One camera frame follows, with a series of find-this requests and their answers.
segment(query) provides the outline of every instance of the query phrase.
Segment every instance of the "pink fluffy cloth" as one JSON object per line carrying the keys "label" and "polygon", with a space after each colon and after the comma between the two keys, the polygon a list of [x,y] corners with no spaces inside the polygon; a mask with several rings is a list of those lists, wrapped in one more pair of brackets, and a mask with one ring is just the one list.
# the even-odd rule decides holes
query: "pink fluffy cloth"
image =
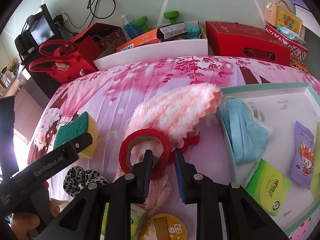
{"label": "pink fluffy cloth", "polygon": [[[166,135],[173,152],[183,147],[184,138],[199,134],[196,127],[199,119],[214,114],[221,98],[221,90],[208,83],[193,84],[154,96],[136,108],[124,138],[137,130],[153,128]],[[138,143],[131,154],[138,155],[137,162],[141,162],[147,149],[152,150],[155,165],[163,152],[161,143],[156,139]],[[122,175],[124,172],[119,168],[116,179]],[[155,213],[170,193],[171,186],[164,172],[162,178],[150,181],[145,208],[149,213]]]}

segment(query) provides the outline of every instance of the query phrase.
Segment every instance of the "pink floral bedsheet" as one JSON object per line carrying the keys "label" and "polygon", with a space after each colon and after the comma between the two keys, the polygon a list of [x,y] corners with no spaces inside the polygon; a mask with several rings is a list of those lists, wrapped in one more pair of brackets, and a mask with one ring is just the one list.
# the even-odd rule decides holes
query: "pink floral bedsheet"
{"label": "pink floral bedsheet", "polygon": [[[57,130],[84,111],[97,122],[98,145],[92,160],[80,159],[71,166],[95,169],[113,181],[119,167],[118,154],[124,131],[135,108],[154,95],[209,82],[219,87],[269,82],[308,82],[320,94],[320,82],[297,69],[249,58],[179,57],[122,65],[98,71],[62,85],[50,100],[33,136],[28,164],[52,150]],[[200,143],[190,148],[187,162],[215,182],[231,182],[223,134],[215,115],[201,120]],[[66,168],[49,180],[50,195],[69,199],[62,188]],[[167,167],[172,194],[160,212],[180,218],[195,239],[196,206],[184,205],[179,197],[174,165]]]}

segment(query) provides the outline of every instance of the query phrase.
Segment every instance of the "surgical mask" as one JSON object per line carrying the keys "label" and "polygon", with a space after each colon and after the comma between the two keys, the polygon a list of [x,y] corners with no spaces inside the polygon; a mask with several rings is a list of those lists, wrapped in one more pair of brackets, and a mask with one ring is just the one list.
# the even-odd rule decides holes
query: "surgical mask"
{"label": "surgical mask", "polygon": [[226,97],[219,106],[231,141],[235,163],[254,162],[266,150],[273,129],[252,102]]}

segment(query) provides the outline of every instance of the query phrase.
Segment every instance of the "red and white patterned box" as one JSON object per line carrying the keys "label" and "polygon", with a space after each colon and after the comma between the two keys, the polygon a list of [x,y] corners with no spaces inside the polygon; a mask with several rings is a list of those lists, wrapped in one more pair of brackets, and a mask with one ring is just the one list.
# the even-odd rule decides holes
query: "red and white patterned box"
{"label": "red and white patterned box", "polygon": [[265,30],[282,41],[290,49],[290,59],[292,62],[298,61],[300,64],[304,64],[304,60],[308,52],[307,48],[303,47],[299,43],[289,40],[269,24],[266,24]]}

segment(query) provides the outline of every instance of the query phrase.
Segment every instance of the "scrunchie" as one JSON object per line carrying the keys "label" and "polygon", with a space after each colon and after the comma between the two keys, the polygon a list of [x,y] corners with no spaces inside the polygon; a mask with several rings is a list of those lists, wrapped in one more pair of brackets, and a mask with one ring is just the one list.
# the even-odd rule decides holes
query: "scrunchie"
{"label": "scrunchie", "polygon": [[71,197],[75,197],[81,192],[79,185],[84,188],[91,182],[95,182],[98,185],[109,183],[105,177],[93,169],[85,171],[84,168],[80,166],[74,166],[66,174],[63,181],[63,189]]}

